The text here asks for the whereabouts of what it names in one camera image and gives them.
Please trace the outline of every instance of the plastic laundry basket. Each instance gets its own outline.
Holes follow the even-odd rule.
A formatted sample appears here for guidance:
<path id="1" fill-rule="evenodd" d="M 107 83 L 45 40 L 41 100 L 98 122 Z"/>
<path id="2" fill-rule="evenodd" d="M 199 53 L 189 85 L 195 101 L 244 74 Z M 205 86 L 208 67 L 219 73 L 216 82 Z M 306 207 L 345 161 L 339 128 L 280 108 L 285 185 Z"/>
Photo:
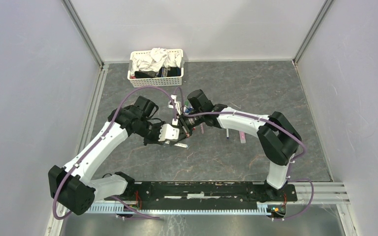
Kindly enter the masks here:
<path id="1" fill-rule="evenodd" d="M 183 50 L 182 49 L 168 49 L 168 52 L 180 52 L 183 57 Z M 151 86 L 179 86 L 182 85 L 182 77 L 183 77 L 183 64 L 185 63 L 182 58 L 181 67 L 180 67 L 180 76 L 178 77 L 159 77 L 159 78 L 148 78 L 148 79 L 130 79 L 131 76 L 131 66 L 132 66 L 132 59 L 135 55 L 138 54 L 150 54 L 151 50 L 148 51 L 135 51 L 131 53 L 129 57 L 129 67 L 128 67 L 128 75 L 127 79 L 131 82 L 134 88 L 151 85 Z"/>

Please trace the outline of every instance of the crumpled white cloth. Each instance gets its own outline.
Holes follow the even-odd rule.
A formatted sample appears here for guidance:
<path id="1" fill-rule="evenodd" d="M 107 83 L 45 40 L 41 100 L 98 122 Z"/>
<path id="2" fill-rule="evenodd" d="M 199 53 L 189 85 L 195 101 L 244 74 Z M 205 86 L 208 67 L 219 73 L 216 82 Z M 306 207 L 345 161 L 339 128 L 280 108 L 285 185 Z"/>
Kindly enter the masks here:
<path id="1" fill-rule="evenodd" d="M 150 54 L 136 54 L 132 59 L 131 76 L 136 71 L 159 71 L 164 67 L 179 67 L 182 63 L 180 52 L 168 52 L 165 48 L 153 48 Z"/>

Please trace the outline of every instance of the glossy gray floor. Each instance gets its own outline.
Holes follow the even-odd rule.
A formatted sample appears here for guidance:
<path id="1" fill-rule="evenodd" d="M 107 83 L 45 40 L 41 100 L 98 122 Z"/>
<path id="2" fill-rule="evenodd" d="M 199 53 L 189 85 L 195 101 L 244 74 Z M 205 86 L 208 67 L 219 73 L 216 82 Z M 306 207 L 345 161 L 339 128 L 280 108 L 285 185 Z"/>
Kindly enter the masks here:
<path id="1" fill-rule="evenodd" d="M 123 97 L 134 88 L 126 79 L 127 64 L 111 64 L 94 125 L 93 137 Z M 302 136 L 308 154 L 292 168 L 292 178 L 330 180 L 321 145 L 305 94 L 290 61 L 189 62 L 185 63 L 182 88 L 187 95 L 202 89 L 213 103 L 222 103 L 254 114 L 282 112 Z M 163 87 L 172 92 L 174 87 Z M 157 117 L 171 121 L 167 97 L 154 89 L 138 92 L 160 106 Z M 132 104 L 137 95 L 126 104 Z M 269 160 L 258 139 L 247 136 L 241 144 L 238 131 L 205 127 L 183 141 L 181 147 L 148 145 L 131 135 L 120 144 L 97 170 L 94 178 L 122 171 L 136 180 L 257 180 L 264 181 Z"/>
<path id="2" fill-rule="evenodd" d="M 288 205 L 288 215 L 303 206 Z M 345 236 L 335 205 L 311 206 L 300 217 L 271 222 L 257 215 L 161 215 L 122 221 L 111 214 L 69 216 L 61 236 Z"/>

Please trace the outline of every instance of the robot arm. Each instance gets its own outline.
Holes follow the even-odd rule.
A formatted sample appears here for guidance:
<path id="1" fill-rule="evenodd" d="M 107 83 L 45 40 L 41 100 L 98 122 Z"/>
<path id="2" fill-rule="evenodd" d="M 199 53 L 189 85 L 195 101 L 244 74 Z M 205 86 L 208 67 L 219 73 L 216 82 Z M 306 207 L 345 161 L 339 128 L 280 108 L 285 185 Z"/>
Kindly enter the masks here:
<path id="1" fill-rule="evenodd" d="M 178 115 L 177 119 L 174 119 L 171 124 L 166 124 L 164 121 L 151 123 L 150 119 L 154 115 L 152 114 L 153 109 L 156 108 L 157 111 L 158 106 L 142 96 L 138 97 L 133 105 L 121 108 L 113 126 L 105 137 L 97 135 L 88 146 L 66 163 L 63 168 L 54 166 L 49 171 L 51 196 L 55 197 L 55 192 L 67 171 L 73 166 L 76 167 L 67 178 L 57 201 L 75 214 L 83 214 L 94 201 L 124 193 L 128 184 L 126 176 L 115 174 L 111 177 L 97 180 L 91 180 L 91 178 L 113 149 L 127 139 L 128 136 L 133 133 L 142 136 L 144 145 L 177 145 L 179 141 L 190 137 L 192 129 L 201 123 L 217 128 L 239 130 L 259 138 L 266 156 L 271 161 L 269 175 L 265 181 L 269 188 L 270 199 L 272 199 L 272 194 L 277 195 L 278 191 L 284 188 L 289 161 L 295 155 L 298 144 L 282 132 L 276 135 L 274 132 L 277 131 L 276 128 L 258 119 L 268 119 L 300 140 L 301 137 L 283 114 L 274 112 L 270 116 L 255 115 L 234 110 L 223 104 L 213 105 L 200 89 L 189 94 L 188 100 L 193 106 L 193 111 L 186 116 L 181 113 L 181 104 L 175 100 Z M 108 117 L 108 122 L 102 128 L 101 134 L 108 128 L 114 113 L 115 110 Z M 92 149 L 91 146 L 98 139 L 102 140 Z M 80 164 L 77 164 L 77 160 L 88 151 L 86 158 Z"/>

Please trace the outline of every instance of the white wall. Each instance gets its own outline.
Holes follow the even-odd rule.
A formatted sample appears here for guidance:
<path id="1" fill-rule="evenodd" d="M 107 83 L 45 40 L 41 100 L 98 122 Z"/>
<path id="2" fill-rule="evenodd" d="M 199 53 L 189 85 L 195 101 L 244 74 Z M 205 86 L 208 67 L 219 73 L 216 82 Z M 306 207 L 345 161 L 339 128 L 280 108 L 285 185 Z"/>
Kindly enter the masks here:
<path id="1" fill-rule="evenodd" d="M 61 1 L 0 0 L 0 236 L 44 234 L 47 172 L 74 156 L 97 73 Z"/>
<path id="2" fill-rule="evenodd" d="M 334 1 L 299 74 L 360 233 L 378 235 L 378 1 Z"/>
<path id="3" fill-rule="evenodd" d="M 190 60 L 292 59 L 324 0 L 72 0 L 105 61 L 182 48 Z"/>

